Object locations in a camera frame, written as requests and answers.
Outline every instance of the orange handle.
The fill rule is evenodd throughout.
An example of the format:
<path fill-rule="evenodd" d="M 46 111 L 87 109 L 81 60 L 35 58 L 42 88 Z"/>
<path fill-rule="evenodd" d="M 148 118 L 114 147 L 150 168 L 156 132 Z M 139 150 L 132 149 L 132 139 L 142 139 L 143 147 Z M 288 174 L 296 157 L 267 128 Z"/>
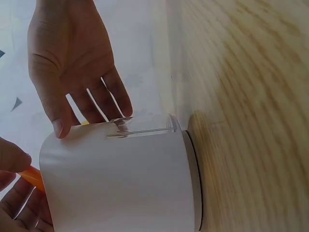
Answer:
<path fill-rule="evenodd" d="M 29 183 L 34 185 L 36 188 L 38 188 L 42 192 L 45 192 L 41 172 L 38 169 L 30 166 L 27 170 L 19 174 L 21 175 L 22 178 L 27 180 Z"/>

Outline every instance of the finger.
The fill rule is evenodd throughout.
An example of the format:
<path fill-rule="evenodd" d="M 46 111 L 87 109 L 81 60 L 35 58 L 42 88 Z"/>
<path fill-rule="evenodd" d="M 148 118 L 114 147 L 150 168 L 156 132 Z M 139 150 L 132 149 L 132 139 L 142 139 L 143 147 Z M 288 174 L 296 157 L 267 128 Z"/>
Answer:
<path fill-rule="evenodd" d="M 12 183 L 13 180 L 15 180 L 15 178 L 16 178 L 15 173 L 8 173 L 6 171 L 0 171 L 0 191 L 8 187 L 9 184 Z"/>
<path fill-rule="evenodd" d="M 104 112 L 108 120 L 122 117 L 115 101 L 101 79 L 98 79 L 95 83 L 89 86 L 89 90 L 97 105 Z"/>
<path fill-rule="evenodd" d="M 113 94 L 123 115 L 126 117 L 131 116 L 133 113 L 131 101 L 117 69 L 113 67 L 103 76 L 103 80 L 107 89 Z"/>
<path fill-rule="evenodd" d="M 44 194 L 40 190 L 34 189 L 25 207 L 15 219 L 19 227 L 30 230 L 36 226 L 43 196 Z"/>
<path fill-rule="evenodd" d="M 2 198 L 0 209 L 7 213 L 11 218 L 15 218 L 32 190 L 33 185 L 23 178 L 20 178 L 13 188 L 11 188 Z"/>
<path fill-rule="evenodd" d="M 105 122 L 103 115 L 97 109 L 86 89 L 76 91 L 71 96 L 89 123 Z"/>
<path fill-rule="evenodd" d="M 46 198 L 42 199 L 39 222 L 33 232 L 54 232 L 52 217 Z"/>
<path fill-rule="evenodd" d="M 72 117 L 69 102 L 62 92 L 60 82 L 37 78 L 33 83 L 44 111 L 53 124 L 56 137 L 64 138 L 70 132 Z"/>
<path fill-rule="evenodd" d="M 26 170 L 30 164 L 30 155 L 0 137 L 0 170 L 18 173 Z"/>

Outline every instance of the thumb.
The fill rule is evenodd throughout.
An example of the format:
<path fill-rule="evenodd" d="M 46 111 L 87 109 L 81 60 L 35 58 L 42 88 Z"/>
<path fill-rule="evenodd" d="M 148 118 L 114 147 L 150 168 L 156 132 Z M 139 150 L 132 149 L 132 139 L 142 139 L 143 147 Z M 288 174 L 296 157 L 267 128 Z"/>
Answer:
<path fill-rule="evenodd" d="M 72 125 L 71 107 L 62 89 L 61 82 L 56 76 L 43 72 L 34 59 L 29 58 L 29 74 L 40 97 L 42 106 L 54 127 L 55 136 L 59 139 L 68 135 Z"/>
<path fill-rule="evenodd" d="M 15 144 L 0 137 L 0 170 L 19 173 L 31 164 L 31 156 Z"/>
<path fill-rule="evenodd" d="M 67 29 L 63 7 L 45 1 L 37 4 L 28 29 L 28 69 L 57 138 L 64 138 L 72 125 L 71 107 L 60 81 Z"/>

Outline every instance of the wood grain surface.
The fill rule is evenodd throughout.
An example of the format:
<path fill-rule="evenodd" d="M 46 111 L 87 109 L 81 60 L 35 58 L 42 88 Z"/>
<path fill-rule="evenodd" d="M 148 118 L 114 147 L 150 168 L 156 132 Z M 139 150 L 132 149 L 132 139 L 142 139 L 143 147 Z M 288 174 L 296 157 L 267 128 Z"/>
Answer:
<path fill-rule="evenodd" d="M 201 230 L 309 231 L 309 1 L 151 2 L 163 110 L 197 152 Z"/>

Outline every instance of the fingernail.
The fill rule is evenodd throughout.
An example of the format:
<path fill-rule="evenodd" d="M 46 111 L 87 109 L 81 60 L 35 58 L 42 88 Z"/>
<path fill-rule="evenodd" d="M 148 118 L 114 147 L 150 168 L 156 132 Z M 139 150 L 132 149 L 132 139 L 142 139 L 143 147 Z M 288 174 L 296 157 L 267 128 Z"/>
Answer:
<path fill-rule="evenodd" d="M 54 132 L 55 132 L 56 137 L 59 138 L 60 134 L 62 133 L 62 130 L 63 130 L 61 120 L 57 119 L 57 120 L 53 121 L 53 127 L 54 127 Z"/>

